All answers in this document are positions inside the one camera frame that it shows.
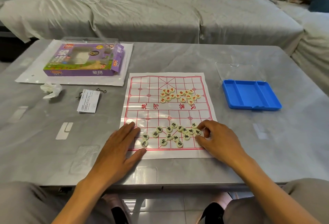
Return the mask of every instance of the sofa seat cushion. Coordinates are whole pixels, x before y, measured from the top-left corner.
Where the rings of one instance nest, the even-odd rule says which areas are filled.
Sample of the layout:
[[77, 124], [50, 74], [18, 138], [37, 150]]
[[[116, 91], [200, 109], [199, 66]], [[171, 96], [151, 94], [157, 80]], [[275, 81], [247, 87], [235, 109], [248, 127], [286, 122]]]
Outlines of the sofa seat cushion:
[[303, 28], [269, 0], [192, 0], [200, 43], [279, 46], [291, 55]]
[[191, 0], [101, 0], [89, 5], [98, 36], [132, 42], [198, 43]]
[[76, 0], [10, 0], [0, 9], [0, 21], [18, 38], [61, 39], [96, 37], [92, 11]]
[[329, 96], [329, 13], [310, 12], [307, 5], [275, 3], [304, 28], [292, 59]]

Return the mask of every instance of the hand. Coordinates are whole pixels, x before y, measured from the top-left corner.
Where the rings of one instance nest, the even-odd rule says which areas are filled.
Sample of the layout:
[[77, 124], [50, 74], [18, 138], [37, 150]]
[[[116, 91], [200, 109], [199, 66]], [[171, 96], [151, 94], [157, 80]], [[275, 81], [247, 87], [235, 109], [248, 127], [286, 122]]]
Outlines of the hand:
[[142, 158], [146, 149], [139, 149], [129, 159], [126, 159], [126, 153], [132, 140], [141, 130], [140, 128], [132, 130], [134, 126], [135, 123], [131, 122], [112, 133], [84, 180], [92, 182], [92, 185], [97, 184], [105, 190], [123, 178]]
[[197, 128], [199, 130], [204, 128], [206, 138], [209, 137], [211, 132], [212, 139], [208, 141], [202, 136], [196, 136], [196, 141], [215, 158], [228, 166], [232, 167], [237, 160], [248, 156], [236, 134], [226, 125], [216, 121], [204, 120]]

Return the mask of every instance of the blue plastic tray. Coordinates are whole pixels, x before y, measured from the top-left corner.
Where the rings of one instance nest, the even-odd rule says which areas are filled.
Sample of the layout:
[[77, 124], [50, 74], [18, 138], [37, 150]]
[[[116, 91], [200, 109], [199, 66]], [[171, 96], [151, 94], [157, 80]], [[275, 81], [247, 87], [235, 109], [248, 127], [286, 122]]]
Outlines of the blue plastic tray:
[[223, 90], [232, 109], [279, 110], [278, 98], [267, 82], [224, 80]]

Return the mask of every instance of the gray marble tabletop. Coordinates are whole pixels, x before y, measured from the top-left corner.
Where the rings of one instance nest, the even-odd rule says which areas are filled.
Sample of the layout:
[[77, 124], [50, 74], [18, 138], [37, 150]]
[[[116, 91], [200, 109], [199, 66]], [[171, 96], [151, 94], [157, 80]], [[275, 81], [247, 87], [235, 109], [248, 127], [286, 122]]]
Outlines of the gray marble tabletop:
[[[40, 85], [14, 81], [49, 43], [35, 42], [0, 74], [0, 182], [76, 185], [119, 127], [126, 82], [123, 87], [102, 86], [108, 93], [101, 96], [96, 113], [79, 114], [75, 97], [96, 86], [64, 85], [59, 97], [45, 100]], [[329, 180], [329, 98], [279, 47], [135, 43], [130, 72], [203, 72], [217, 120], [235, 131], [275, 182]], [[228, 108], [221, 87], [227, 78], [266, 80], [283, 108]], [[66, 140], [56, 140], [64, 122], [74, 124]], [[158, 159], [139, 162], [117, 187], [242, 184], [212, 158]]]

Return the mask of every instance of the paper game board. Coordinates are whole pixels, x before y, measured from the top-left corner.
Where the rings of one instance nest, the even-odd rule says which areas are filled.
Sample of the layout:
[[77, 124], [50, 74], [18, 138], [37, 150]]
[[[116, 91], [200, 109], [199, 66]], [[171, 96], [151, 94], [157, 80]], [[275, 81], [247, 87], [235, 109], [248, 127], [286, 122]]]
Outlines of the paper game board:
[[[194, 94], [201, 97], [193, 105], [182, 103], [177, 98], [162, 104], [160, 93], [167, 88], [174, 88], [176, 92], [193, 89]], [[171, 134], [179, 136], [183, 142], [182, 148], [178, 148], [173, 140], [168, 140], [165, 146], [160, 143], [160, 140], [166, 138], [166, 127], [171, 123], [190, 128], [192, 123], [199, 124], [205, 119], [216, 121], [203, 73], [130, 73], [120, 127], [125, 123], [135, 122], [135, 126], [140, 127], [141, 132], [132, 142], [128, 155], [142, 148], [142, 135], [149, 134], [147, 152], [143, 159], [211, 157], [199, 146], [195, 136], [184, 140], [183, 133], [177, 129], [173, 129]], [[152, 132], [157, 126], [163, 127], [163, 132], [158, 138], [154, 138]]]

